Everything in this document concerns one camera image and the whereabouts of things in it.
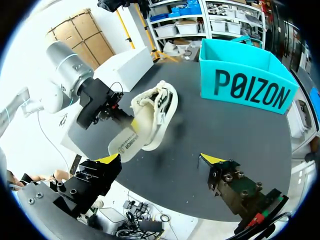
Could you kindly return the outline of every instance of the teal bin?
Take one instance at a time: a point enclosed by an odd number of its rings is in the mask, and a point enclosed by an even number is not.
[[[270,52],[247,44],[203,39],[201,97],[284,114],[299,87]]]

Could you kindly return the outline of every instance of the electronics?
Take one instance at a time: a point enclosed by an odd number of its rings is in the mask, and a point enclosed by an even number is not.
[[[141,220],[139,222],[139,227],[141,231],[145,231],[145,232],[160,233],[163,231],[162,221]]]

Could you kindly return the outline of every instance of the sticker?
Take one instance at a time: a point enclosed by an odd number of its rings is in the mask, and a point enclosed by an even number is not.
[[[165,117],[166,117],[166,114],[164,112],[160,112],[157,116],[157,119],[156,119],[156,124],[157,125],[162,125],[165,123]]]

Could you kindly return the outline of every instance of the plastic bin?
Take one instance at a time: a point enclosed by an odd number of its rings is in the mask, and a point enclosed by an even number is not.
[[[225,8],[225,14],[230,17],[230,18],[235,18],[236,17],[236,13],[235,13],[235,10],[234,9],[228,9],[228,8]]]
[[[168,17],[168,15],[169,15],[168,13],[163,13],[163,14],[151,16],[150,17],[150,22],[157,21],[157,20],[160,20],[160,19],[166,19]]]
[[[213,31],[225,32],[226,31],[226,22],[220,20],[211,20],[211,26]]]
[[[232,34],[240,34],[241,24],[234,22],[227,22],[228,32]]]
[[[189,8],[190,8],[191,14],[202,14],[199,3],[189,4]]]
[[[184,8],[180,8],[180,11],[179,11],[180,15],[183,16],[183,15],[191,15],[191,10],[189,7],[184,7]]]
[[[154,29],[159,38],[172,37],[177,34],[177,28],[174,24],[167,24]]]
[[[180,7],[172,7],[171,12],[173,13],[179,13],[180,12]]]
[[[177,24],[176,27],[181,35],[197,34],[198,33],[198,23],[189,24]]]
[[[234,41],[202,39],[201,97],[284,114],[299,87],[270,52]]]
[[[175,18],[175,17],[179,17],[179,16],[180,16],[180,12],[169,13],[169,18]]]
[[[238,18],[238,19],[243,19],[243,20],[246,20],[246,13],[242,10],[237,10],[235,11],[235,17]]]
[[[303,133],[307,130],[307,128],[304,126],[302,122],[298,106],[295,101],[293,101],[286,117],[288,119],[291,137],[295,139],[301,138],[303,136]]]

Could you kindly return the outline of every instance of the dark gray tabletop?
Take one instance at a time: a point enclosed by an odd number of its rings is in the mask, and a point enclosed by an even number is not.
[[[196,62],[155,64],[120,107],[128,114],[131,99],[160,80],[178,93],[178,109],[154,151],[141,150],[122,165],[117,181],[158,205],[186,215],[216,221],[239,221],[219,197],[214,197],[197,170],[199,153],[233,159],[263,193],[288,192],[291,177],[290,130],[285,115],[235,103],[200,97],[200,66]],[[105,157],[109,142],[120,132],[111,120],[75,125],[69,136],[91,159]]]

